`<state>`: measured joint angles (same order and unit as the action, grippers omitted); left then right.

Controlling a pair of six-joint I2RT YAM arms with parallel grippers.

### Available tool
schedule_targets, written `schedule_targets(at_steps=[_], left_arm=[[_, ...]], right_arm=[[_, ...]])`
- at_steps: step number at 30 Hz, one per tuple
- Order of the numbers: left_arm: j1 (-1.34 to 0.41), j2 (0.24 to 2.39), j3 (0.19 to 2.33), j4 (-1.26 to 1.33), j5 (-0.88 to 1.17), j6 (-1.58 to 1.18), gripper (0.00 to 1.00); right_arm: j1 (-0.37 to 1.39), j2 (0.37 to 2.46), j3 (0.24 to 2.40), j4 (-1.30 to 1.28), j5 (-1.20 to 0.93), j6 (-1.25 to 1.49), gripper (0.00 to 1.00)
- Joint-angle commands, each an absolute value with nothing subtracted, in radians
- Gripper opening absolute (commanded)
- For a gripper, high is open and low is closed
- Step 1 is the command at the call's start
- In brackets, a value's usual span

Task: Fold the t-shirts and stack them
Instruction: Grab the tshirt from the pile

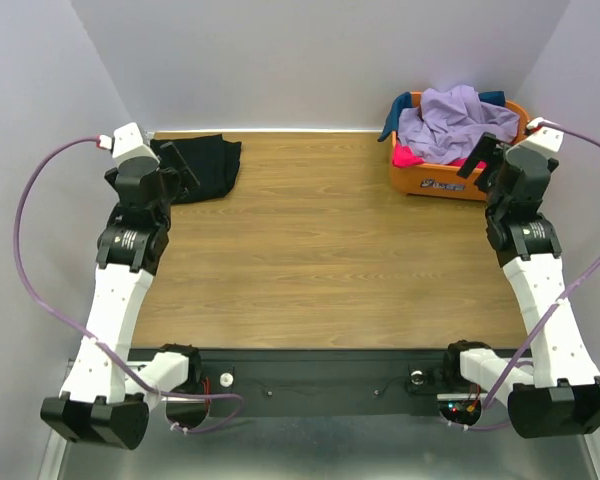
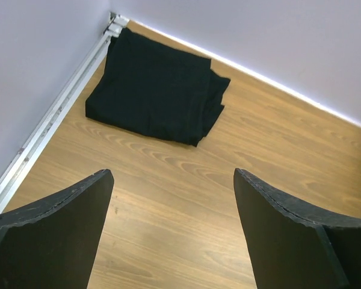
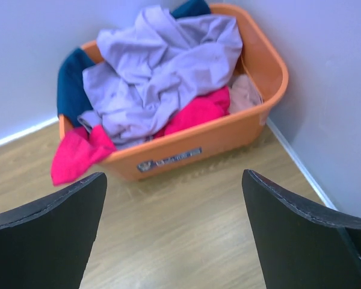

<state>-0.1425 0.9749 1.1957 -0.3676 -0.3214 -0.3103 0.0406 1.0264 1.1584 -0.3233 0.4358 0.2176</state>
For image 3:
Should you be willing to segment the lavender t shirt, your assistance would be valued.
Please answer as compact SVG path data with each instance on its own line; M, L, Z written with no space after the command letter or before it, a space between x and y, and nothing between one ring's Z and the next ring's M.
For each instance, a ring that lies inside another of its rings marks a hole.
M145 142L195 97L226 85L242 51L233 16L175 19L160 6L133 26L99 32L103 60L82 73L91 110L78 122L102 125L119 149Z

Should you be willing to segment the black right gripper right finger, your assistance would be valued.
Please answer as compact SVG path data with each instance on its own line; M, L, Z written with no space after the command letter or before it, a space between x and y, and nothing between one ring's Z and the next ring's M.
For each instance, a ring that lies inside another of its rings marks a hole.
M246 169L242 191L267 288L361 288L361 218Z

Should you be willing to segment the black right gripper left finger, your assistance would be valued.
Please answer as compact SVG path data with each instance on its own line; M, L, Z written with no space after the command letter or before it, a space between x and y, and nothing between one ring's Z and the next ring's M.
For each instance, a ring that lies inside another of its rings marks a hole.
M106 189L97 172L0 213L0 288L79 288Z

